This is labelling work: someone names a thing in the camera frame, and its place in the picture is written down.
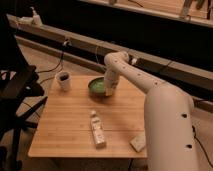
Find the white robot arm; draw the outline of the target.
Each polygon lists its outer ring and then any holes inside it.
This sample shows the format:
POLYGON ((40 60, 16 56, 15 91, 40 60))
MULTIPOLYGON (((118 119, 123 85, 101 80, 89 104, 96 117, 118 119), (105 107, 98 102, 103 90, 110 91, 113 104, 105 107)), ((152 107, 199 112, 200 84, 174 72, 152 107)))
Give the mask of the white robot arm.
POLYGON ((127 52, 104 57, 106 95, 124 76, 146 94, 144 125, 149 171, 199 171, 191 113, 192 97, 181 88, 133 67, 127 52))

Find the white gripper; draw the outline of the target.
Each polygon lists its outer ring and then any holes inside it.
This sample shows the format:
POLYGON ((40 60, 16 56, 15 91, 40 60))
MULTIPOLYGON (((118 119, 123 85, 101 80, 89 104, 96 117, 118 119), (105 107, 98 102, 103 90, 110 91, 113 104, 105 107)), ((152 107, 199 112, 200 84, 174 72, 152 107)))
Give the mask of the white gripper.
POLYGON ((119 83, 119 74, 111 69, 107 69, 104 75, 105 84, 105 95, 112 96, 114 94, 114 89, 119 83))

